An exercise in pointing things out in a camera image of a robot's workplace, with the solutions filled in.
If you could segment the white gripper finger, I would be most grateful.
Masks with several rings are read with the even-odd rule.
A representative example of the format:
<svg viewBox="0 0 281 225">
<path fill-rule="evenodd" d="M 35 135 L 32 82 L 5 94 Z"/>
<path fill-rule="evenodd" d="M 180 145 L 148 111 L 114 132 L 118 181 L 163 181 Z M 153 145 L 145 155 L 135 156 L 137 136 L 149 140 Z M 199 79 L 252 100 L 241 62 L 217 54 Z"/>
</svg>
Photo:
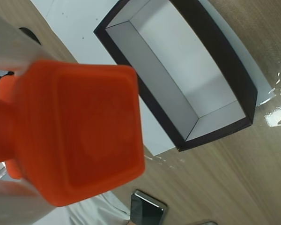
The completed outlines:
<svg viewBox="0 0 281 225">
<path fill-rule="evenodd" d="M 55 60 L 33 39 L 0 17 L 0 70 L 25 71 L 37 60 Z"/>
<path fill-rule="evenodd" d="M 0 180 L 0 225 L 31 225 L 53 211 L 26 180 Z"/>
</svg>

